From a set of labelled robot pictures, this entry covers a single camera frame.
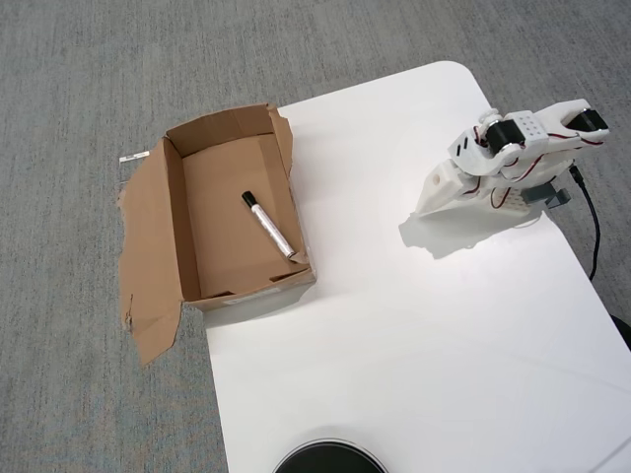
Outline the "white slotted gripper body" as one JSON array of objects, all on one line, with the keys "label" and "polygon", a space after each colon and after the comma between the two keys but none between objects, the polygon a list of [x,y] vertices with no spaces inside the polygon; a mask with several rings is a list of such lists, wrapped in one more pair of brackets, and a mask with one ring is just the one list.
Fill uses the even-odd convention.
[{"label": "white slotted gripper body", "polygon": [[463,172],[474,176],[490,176],[518,157],[518,145],[509,144],[494,154],[489,147],[482,147],[476,142],[473,128],[467,128],[448,147],[448,152]]}]

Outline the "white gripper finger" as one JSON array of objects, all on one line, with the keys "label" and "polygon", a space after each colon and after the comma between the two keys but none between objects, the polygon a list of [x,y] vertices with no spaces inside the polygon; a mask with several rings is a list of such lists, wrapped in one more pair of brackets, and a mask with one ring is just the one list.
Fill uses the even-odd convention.
[{"label": "white gripper finger", "polygon": [[453,160],[437,165],[427,176],[415,213],[419,216],[441,211],[460,197],[466,187],[466,176]]},{"label": "white gripper finger", "polygon": [[487,198],[487,191],[478,191],[474,194],[451,195],[425,195],[418,200],[418,215],[429,216],[435,213],[476,205]]}]

